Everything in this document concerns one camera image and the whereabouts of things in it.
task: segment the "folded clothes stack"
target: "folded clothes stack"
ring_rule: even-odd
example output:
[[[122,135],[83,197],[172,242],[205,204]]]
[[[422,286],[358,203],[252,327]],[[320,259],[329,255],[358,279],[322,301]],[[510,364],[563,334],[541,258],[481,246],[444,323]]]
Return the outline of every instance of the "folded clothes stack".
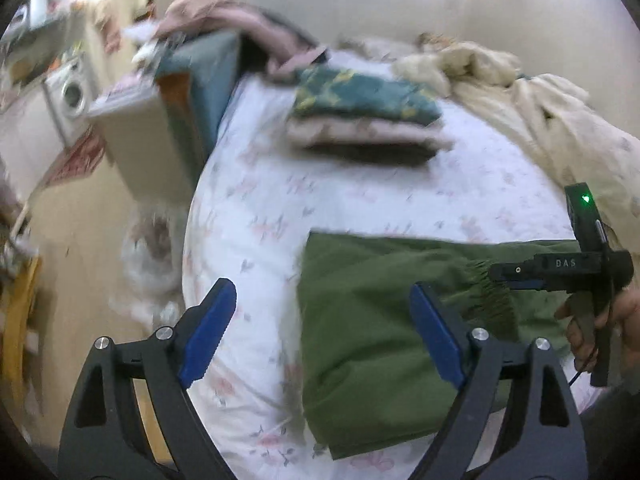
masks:
[[[430,86],[313,66],[300,72],[287,138],[366,162],[418,165],[450,150]]]
[[[456,244],[441,240],[311,233],[302,261],[303,407],[334,458],[438,431],[456,396],[438,376],[409,313],[409,290],[428,282],[444,307],[503,340],[543,336],[566,352],[554,319],[564,292],[509,290],[494,262],[577,250],[574,240]],[[508,384],[495,409],[506,405]]]

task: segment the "metal bolt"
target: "metal bolt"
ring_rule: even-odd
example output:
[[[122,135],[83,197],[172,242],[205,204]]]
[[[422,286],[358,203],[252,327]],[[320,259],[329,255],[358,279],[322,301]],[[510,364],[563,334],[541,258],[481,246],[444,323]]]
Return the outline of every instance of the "metal bolt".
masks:
[[[478,341],[486,341],[489,339],[489,333],[484,328],[475,328],[471,331],[471,335]]]
[[[536,346],[541,350],[549,350],[551,348],[551,343],[543,337],[539,337],[536,339]]]
[[[169,339],[174,334],[174,329],[170,326],[162,326],[158,330],[156,330],[156,337],[160,341],[164,341],[165,339]]]
[[[98,339],[95,340],[94,346],[98,350],[103,350],[107,348],[107,346],[109,346],[109,338],[105,336],[99,337]]]

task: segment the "white wall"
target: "white wall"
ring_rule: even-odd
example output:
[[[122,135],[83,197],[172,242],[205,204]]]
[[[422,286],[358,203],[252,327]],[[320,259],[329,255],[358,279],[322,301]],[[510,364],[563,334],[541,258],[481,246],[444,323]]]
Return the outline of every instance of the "white wall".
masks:
[[[156,0],[162,13],[172,0]],[[276,10],[320,40],[424,31],[509,50],[527,73],[586,88],[594,107],[640,137],[640,31],[620,0],[246,0]]]

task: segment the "rug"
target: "rug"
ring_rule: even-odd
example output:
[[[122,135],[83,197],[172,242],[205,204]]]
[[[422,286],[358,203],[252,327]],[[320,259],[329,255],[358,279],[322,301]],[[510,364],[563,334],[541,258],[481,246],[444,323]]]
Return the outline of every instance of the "rug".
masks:
[[[104,156],[104,146],[104,139],[89,128],[55,166],[47,185],[91,175]]]

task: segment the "bed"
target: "bed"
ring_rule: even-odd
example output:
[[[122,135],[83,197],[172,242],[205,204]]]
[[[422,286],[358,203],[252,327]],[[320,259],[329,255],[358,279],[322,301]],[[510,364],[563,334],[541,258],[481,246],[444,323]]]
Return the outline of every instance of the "bed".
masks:
[[[334,66],[391,78],[390,67],[334,52]],[[332,461],[305,426],[296,305],[299,257],[311,229],[354,234],[505,242],[574,238],[564,195],[515,144],[443,100],[451,152],[417,169],[322,158],[284,139],[294,90],[242,78],[191,205],[183,291],[199,304],[221,276],[238,307],[190,397],[216,447],[244,479],[407,478],[432,437]],[[563,363],[575,374],[572,359]],[[601,391],[572,386],[578,410]],[[485,462],[493,414],[472,463]]]

